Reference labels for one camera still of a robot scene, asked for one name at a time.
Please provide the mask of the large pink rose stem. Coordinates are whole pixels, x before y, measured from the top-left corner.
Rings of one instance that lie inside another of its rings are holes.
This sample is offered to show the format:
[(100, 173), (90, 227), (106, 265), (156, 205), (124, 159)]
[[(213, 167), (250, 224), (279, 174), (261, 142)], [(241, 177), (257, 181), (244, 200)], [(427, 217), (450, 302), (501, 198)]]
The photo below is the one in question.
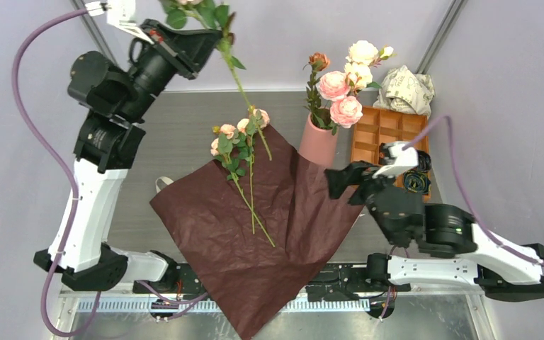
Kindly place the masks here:
[(331, 102), (329, 114), (335, 125), (349, 129), (363, 116), (363, 106), (351, 94), (353, 87), (346, 73), (333, 71), (324, 74), (317, 83), (317, 90), (324, 100)]

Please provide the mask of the red wrapping paper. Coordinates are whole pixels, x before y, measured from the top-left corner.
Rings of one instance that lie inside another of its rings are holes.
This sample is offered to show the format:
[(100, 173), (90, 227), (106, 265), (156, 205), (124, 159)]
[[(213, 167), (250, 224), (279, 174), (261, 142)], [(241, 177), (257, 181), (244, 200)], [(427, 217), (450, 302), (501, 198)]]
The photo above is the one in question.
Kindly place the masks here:
[(337, 251), (362, 211), (353, 189), (329, 197), (324, 169), (274, 128), (256, 146), (253, 178), (209, 161), (151, 206), (242, 339), (255, 336)]

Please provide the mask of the orange rose stem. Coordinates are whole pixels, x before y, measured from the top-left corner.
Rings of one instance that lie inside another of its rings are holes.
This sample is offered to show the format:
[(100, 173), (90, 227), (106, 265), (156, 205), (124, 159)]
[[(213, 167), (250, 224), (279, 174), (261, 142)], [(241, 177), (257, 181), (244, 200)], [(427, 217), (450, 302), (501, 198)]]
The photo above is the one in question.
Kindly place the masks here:
[(309, 56), (308, 65), (310, 66), (310, 75), (307, 81), (306, 94), (310, 120), (316, 128), (328, 130), (329, 119), (323, 108), (322, 97), (317, 85), (319, 83), (318, 74), (329, 66), (329, 60), (324, 53), (316, 52)]

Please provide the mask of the white rose stem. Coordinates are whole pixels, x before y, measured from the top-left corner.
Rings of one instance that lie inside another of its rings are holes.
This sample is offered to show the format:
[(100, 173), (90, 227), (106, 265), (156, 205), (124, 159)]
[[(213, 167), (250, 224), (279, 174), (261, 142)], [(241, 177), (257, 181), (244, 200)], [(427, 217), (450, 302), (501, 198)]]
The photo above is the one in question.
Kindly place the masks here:
[(344, 65), (346, 83), (355, 93), (364, 89), (380, 89), (381, 85), (373, 80), (372, 68), (395, 56), (393, 47), (386, 45), (378, 49), (367, 40), (359, 40), (352, 44)]

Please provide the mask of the cream printed ribbon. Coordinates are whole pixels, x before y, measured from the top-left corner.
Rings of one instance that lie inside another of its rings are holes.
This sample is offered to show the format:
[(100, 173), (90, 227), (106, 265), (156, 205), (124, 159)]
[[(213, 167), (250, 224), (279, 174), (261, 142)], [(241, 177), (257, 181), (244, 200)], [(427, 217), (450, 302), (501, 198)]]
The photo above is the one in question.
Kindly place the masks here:
[(155, 180), (155, 191), (156, 193), (160, 193), (163, 189), (165, 189), (167, 186), (172, 184), (174, 181), (167, 177), (167, 176), (160, 176)]

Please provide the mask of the pink flower bunch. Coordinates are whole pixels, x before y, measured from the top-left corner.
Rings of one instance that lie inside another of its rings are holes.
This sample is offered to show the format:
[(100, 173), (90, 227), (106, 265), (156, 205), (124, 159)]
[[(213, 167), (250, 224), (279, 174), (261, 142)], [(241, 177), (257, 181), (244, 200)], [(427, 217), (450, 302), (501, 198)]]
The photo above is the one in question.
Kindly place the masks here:
[(254, 207), (255, 137), (269, 126), (266, 111), (249, 107), (247, 117), (236, 125), (223, 124), (212, 127), (216, 138), (211, 142), (210, 154), (227, 170), (227, 180), (232, 181), (251, 214), (251, 232), (259, 227), (272, 247), (276, 244), (268, 233)]

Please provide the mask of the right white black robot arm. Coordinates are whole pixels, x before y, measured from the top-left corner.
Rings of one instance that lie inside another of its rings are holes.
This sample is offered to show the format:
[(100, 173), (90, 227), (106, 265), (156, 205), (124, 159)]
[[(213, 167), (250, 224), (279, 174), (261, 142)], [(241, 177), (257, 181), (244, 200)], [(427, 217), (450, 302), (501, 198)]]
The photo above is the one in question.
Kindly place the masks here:
[(425, 203), (421, 194), (375, 176), (377, 170), (364, 161), (324, 170), (330, 198), (338, 199), (355, 186), (349, 204), (365, 206), (390, 245), (406, 249), (415, 242), (427, 258), (369, 255), (364, 273), (369, 288), (438, 284), (480, 288), (487, 298), (502, 302), (544, 298), (542, 244), (520, 246), (484, 233), (470, 213), (454, 205)]

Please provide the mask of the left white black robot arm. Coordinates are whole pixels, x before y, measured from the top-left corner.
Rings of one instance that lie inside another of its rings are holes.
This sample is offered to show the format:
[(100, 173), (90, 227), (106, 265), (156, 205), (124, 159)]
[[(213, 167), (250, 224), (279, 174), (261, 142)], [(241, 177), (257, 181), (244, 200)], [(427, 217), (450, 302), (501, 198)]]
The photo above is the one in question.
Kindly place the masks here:
[(80, 55), (70, 70), (70, 97), (88, 109), (74, 146), (74, 189), (55, 241), (36, 252), (34, 263), (53, 269), (74, 291), (107, 291), (132, 283), (174, 290), (176, 262), (159, 251), (124, 251), (107, 242), (121, 186), (145, 132), (144, 114), (179, 75), (195, 79), (222, 39), (215, 29), (172, 30), (147, 19), (131, 42), (130, 68), (123, 70), (97, 51)]

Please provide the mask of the pink cylindrical vase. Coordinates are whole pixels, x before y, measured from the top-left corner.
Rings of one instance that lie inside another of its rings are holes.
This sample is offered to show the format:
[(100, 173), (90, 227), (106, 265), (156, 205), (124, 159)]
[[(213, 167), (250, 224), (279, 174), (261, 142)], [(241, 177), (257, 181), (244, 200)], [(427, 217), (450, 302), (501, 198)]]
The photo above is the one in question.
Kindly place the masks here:
[(298, 152), (308, 161), (330, 168), (334, 163), (337, 140), (338, 133), (333, 135), (332, 130), (316, 127), (310, 113), (305, 123)]

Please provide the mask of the orange compartment tray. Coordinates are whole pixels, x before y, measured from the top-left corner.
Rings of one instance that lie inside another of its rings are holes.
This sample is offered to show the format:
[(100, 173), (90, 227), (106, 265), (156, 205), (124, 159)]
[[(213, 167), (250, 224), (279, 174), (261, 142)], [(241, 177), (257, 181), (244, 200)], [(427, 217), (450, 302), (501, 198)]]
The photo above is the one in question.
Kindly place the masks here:
[[(383, 159), (380, 146), (383, 143), (413, 140), (427, 125), (428, 118), (423, 115), (398, 113), (381, 108), (365, 107), (363, 117), (355, 124), (351, 143), (351, 161), (367, 161), (379, 165)], [(429, 139), (423, 137), (414, 148), (429, 154)], [(394, 185), (404, 188), (402, 175), (396, 177)], [(427, 203), (431, 198), (423, 195)]]

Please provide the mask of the dark rolled tie lower right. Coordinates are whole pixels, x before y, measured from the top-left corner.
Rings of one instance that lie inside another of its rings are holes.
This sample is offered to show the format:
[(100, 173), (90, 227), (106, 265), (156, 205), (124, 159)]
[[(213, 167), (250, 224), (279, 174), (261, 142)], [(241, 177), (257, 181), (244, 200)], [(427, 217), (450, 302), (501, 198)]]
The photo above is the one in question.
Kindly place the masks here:
[(430, 193), (431, 180), (425, 172), (410, 170), (403, 174), (402, 183), (406, 190), (413, 193), (428, 195)]

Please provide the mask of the dark rolled tie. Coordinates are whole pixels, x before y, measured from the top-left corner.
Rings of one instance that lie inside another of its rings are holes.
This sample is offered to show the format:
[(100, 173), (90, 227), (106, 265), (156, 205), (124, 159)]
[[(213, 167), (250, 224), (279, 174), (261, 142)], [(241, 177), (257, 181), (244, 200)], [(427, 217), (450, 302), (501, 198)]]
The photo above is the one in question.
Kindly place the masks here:
[(425, 172), (410, 170), (403, 174), (402, 183), (406, 190), (413, 193), (428, 195), (430, 193), (431, 180)]
[(417, 150), (416, 152), (418, 156), (418, 165), (416, 167), (416, 170), (421, 173), (430, 172), (430, 170), (432, 169), (430, 155), (423, 150)]

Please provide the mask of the dark rolled tie upper right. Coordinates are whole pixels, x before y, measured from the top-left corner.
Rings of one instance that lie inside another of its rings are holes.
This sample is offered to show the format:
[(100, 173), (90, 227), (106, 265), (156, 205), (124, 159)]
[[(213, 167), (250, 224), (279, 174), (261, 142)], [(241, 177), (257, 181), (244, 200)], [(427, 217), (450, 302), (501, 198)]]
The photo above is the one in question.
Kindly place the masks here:
[(416, 167), (416, 170), (421, 173), (430, 172), (430, 170), (432, 169), (430, 155), (423, 150), (417, 150), (416, 152), (418, 156), (418, 165)]

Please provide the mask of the crumpled printed paper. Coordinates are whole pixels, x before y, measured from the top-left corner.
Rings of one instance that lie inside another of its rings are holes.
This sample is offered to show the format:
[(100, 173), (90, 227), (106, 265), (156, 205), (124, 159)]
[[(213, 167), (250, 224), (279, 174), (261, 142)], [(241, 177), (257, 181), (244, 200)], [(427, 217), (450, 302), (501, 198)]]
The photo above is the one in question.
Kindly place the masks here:
[(403, 65), (387, 73), (373, 107), (430, 117), (431, 102), (435, 95), (434, 84), (429, 75), (415, 74)]

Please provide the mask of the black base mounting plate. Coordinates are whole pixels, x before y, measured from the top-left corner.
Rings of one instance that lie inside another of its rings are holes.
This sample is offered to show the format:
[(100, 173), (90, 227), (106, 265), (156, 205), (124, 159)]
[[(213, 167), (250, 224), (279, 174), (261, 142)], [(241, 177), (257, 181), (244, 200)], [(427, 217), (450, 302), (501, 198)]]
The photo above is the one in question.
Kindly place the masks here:
[[(191, 300), (207, 292), (200, 279), (187, 263), (169, 268), (164, 277), (145, 285), (135, 281), (133, 293), (175, 294)], [(352, 301), (359, 298), (380, 298), (389, 290), (386, 282), (374, 281), (364, 263), (328, 263), (301, 290), (310, 302)]]

